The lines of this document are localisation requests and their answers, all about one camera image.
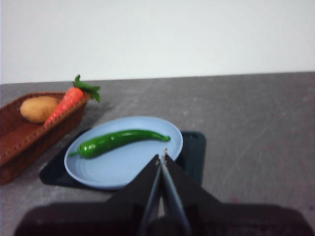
green chili pepper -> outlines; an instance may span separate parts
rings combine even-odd
[[[69,156],[79,154],[84,158],[93,158],[107,151],[141,140],[158,140],[167,142],[170,139],[171,138],[169,136],[163,136],[150,130],[123,130],[85,141],[78,147],[76,152],[69,153]]]
[[[88,92],[91,95],[91,99],[95,99],[97,102],[100,102],[100,96],[97,91],[99,91],[100,86],[91,86],[85,82],[80,81],[80,75],[77,75],[73,81],[73,86],[79,88],[85,92]]]

orange carrot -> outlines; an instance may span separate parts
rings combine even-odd
[[[71,108],[76,102],[78,102],[84,96],[84,92],[79,88],[69,88],[63,96],[63,99],[55,108],[50,117],[47,118],[44,125],[52,122],[56,117],[60,116],[67,109]]]

light blue plate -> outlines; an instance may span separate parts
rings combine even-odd
[[[161,141],[140,141],[122,146],[93,159],[84,159],[79,155],[68,157],[79,145],[89,139],[107,133],[126,129],[152,130],[169,135],[167,143]],[[156,155],[168,155],[176,160],[183,147],[180,130],[172,123],[155,117],[127,117],[112,120],[90,129],[79,136],[65,153],[64,166],[77,181],[98,189],[118,189],[131,182],[136,175]]]

basket rim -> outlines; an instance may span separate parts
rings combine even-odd
[[[14,103],[18,102],[21,99],[25,99],[28,96],[45,96],[45,95],[64,95],[64,91],[43,91],[43,92],[32,92],[24,94],[13,101],[9,102],[8,104],[4,105],[0,108],[1,110],[5,110],[7,107],[14,105]],[[66,117],[71,115],[74,111],[79,109],[82,105],[86,104],[87,101],[90,98],[89,93],[84,93],[84,96],[76,102],[74,105],[71,106],[71,108],[67,109],[65,112],[63,112],[60,116],[56,117],[52,122],[50,122],[47,125],[42,124],[40,127],[38,127],[36,130],[34,130],[32,133],[30,133],[27,137],[24,139],[21,139],[17,144],[14,146],[8,148],[5,150],[4,153],[1,153],[0,158],[0,168],[4,166],[7,162],[13,160],[15,156],[20,154],[22,151],[27,149],[31,144],[36,142],[42,135],[46,134],[50,130],[54,129],[58,124],[60,124]]]

plate rim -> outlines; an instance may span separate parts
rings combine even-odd
[[[74,145],[74,142],[81,138],[82,136],[86,135],[86,134],[89,134],[89,133],[92,133],[94,130],[98,129],[100,126],[103,126],[105,124],[110,124],[112,122],[117,122],[117,121],[121,121],[121,120],[124,120],[124,119],[141,119],[141,118],[144,118],[144,119],[154,119],[154,120],[158,120],[158,121],[161,121],[161,122],[164,122],[164,123],[167,123],[169,125],[171,125],[175,130],[176,132],[179,134],[179,137],[180,137],[180,148],[178,149],[178,151],[175,153],[175,157],[172,158],[174,161],[178,158],[178,156],[180,155],[182,149],[183,149],[183,135],[181,133],[181,131],[179,130],[179,128],[174,125],[173,123],[169,122],[168,120],[165,120],[163,118],[159,118],[159,117],[152,117],[152,116],[129,116],[129,117],[122,117],[122,118],[117,118],[117,119],[112,119],[112,120],[109,120],[109,121],[106,121],[102,124],[99,124],[95,127],[92,127],[90,130],[84,132],[83,134],[81,134],[80,136],[78,136],[72,143],[71,145],[67,148],[66,152],[65,152],[65,155],[64,155],[64,167],[67,171],[67,173],[72,177],[74,178],[76,181],[84,184],[84,185],[87,185],[89,187],[92,187],[92,188],[97,188],[97,189],[120,189],[124,186],[126,186],[127,184],[129,184],[130,182],[126,183],[126,184],[107,184],[106,186],[103,186],[101,184],[97,184],[93,181],[89,181],[89,180],[85,180],[81,177],[78,177],[76,176],[75,174],[73,174],[71,172],[71,170],[69,169],[69,167],[67,166],[67,158],[68,158],[68,155],[67,153],[69,152],[69,150],[72,148],[72,146]]]

